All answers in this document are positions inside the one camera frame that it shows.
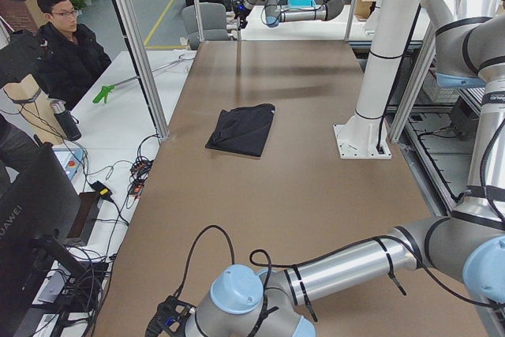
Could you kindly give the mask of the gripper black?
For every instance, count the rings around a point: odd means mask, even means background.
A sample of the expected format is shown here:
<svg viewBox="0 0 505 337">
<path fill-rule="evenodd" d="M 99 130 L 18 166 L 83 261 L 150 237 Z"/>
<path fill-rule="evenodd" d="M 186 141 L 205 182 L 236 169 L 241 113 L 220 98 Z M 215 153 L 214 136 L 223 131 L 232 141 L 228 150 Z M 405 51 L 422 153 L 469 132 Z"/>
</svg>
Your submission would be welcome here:
<svg viewBox="0 0 505 337">
<path fill-rule="evenodd" d="M 249 9 L 245 7 L 242 3 L 237 3 L 235 5 L 235 16 L 240 21 L 239 29 L 245 28 L 245 22 L 247 21 L 247 17 L 249 15 Z"/>
</svg>

